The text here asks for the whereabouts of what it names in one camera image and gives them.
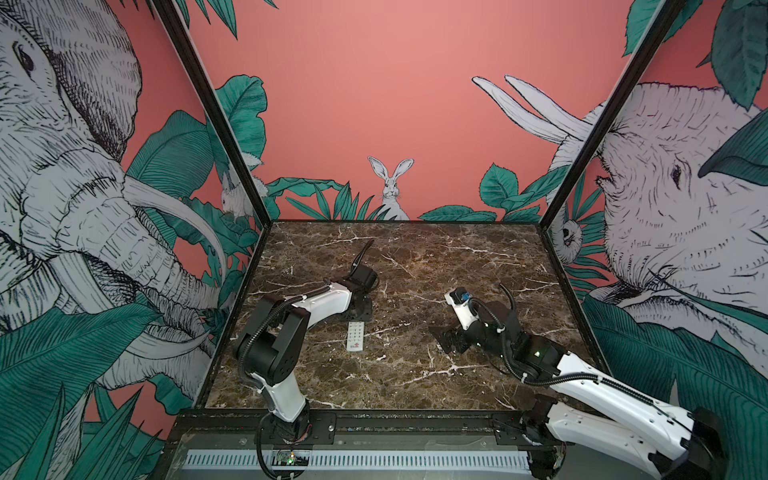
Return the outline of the white remote control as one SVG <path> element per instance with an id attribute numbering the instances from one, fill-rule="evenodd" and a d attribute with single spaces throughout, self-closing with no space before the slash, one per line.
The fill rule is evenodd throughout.
<path id="1" fill-rule="evenodd" d="M 364 348 L 365 323 L 349 322 L 347 328 L 346 350 L 361 352 Z"/>

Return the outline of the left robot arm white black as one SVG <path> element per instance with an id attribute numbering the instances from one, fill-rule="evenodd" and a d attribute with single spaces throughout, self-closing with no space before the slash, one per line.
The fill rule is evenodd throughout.
<path id="1" fill-rule="evenodd" d="M 378 274 L 358 266 L 310 292 L 290 298 L 266 295 L 258 302 L 233 354 L 239 379 L 262 396 L 274 417 L 295 424 L 307 415 L 294 369 L 308 330 L 337 315 L 346 322 L 371 320 L 370 293 L 377 285 Z"/>

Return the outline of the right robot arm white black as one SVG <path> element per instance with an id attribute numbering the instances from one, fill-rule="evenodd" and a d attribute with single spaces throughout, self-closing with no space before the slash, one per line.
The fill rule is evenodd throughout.
<path id="1" fill-rule="evenodd" d="M 431 333 L 447 353 L 472 346 L 500 358 L 500 372 L 523 385 L 550 388 L 592 408 L 575 409 L 540 396 L 517 430 L 534 445 L 582 445 L 621 460 L 655 479 L 722 479 L 727 455 L 719 418 L 653 398 L 591 366 L 544 336 L 523 330 L 516 304 L 485 303 L 466 289 L 446 294 L 457 317 Z"/>

